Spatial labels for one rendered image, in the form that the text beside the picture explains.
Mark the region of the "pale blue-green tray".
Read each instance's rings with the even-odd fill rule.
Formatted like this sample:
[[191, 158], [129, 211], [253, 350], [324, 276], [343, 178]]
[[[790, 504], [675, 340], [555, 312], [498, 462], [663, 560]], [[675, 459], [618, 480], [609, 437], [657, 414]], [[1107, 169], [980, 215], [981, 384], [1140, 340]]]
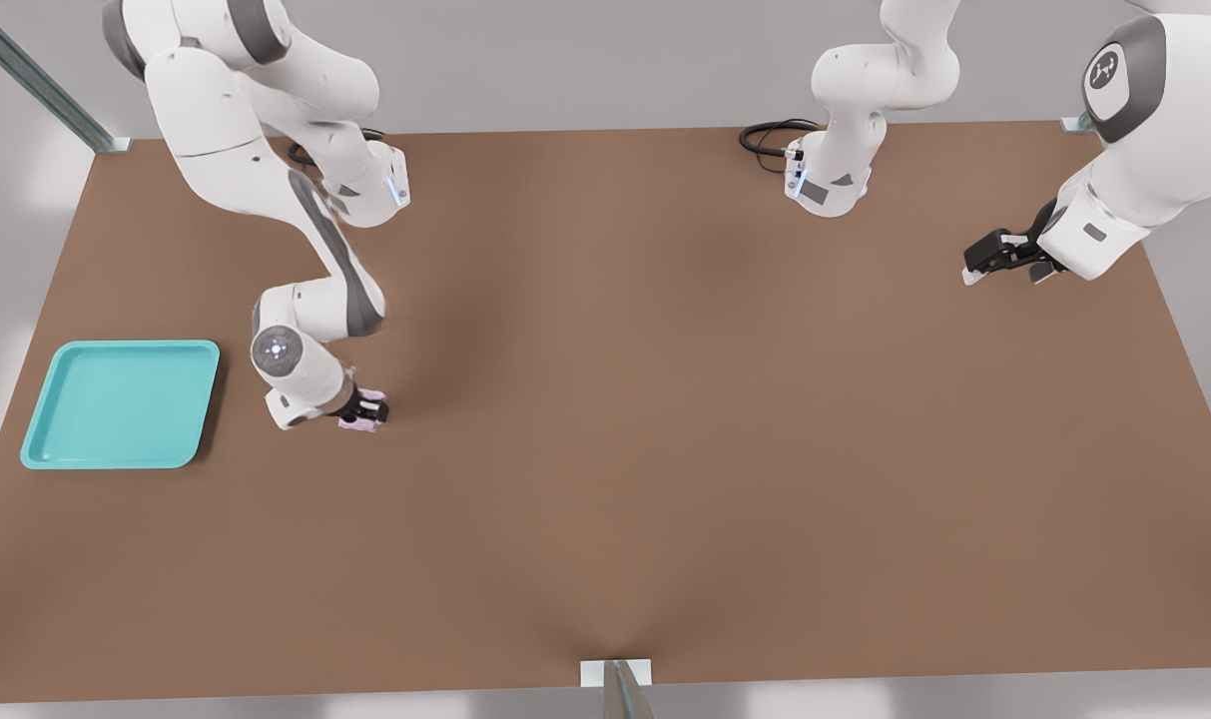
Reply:
[[184, 467], [202, 442], [219, 360], [208, 340], [67, 343], [50, 360], [21, 464]]

